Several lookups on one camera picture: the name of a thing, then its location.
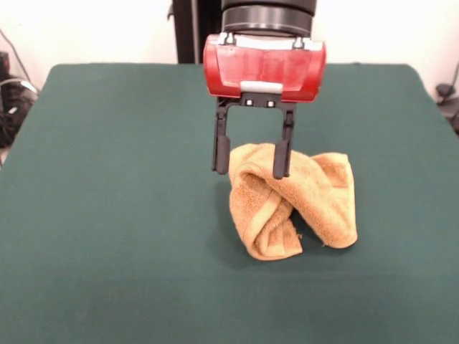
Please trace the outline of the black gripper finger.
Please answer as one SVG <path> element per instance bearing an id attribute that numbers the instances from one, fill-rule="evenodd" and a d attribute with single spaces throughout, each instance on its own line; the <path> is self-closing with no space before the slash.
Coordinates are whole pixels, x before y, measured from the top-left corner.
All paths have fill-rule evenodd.
<path id="1" fill-rule="evenodd" d="M 283 129 L 281 140 L 275 144 L 273 161 L 274 178 L 289 177 L 296 104 L 282 102 L 280 109 L 283 111 Z"/>
<path id="2" fill-rule="evenodd" d="M 230 139 L 227 137 L 227 116 L 231 106 L 241 105 L 241 99 L 218 97 L 214 122 L 214 148 L 212 170 L 219 175 L 228 173 L 230 161 Z"/>

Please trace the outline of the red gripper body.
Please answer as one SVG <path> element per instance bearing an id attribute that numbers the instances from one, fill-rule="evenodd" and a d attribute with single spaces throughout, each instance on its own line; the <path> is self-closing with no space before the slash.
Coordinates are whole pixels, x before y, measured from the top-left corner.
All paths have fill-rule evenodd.
<path id="1" fill-rule="evenodd" d="M 326 69 L 326 45 L 306 37 L 222 32 L 207 37 L 204 75 L 219 108 L 278 108 L 313 102 Z"/>

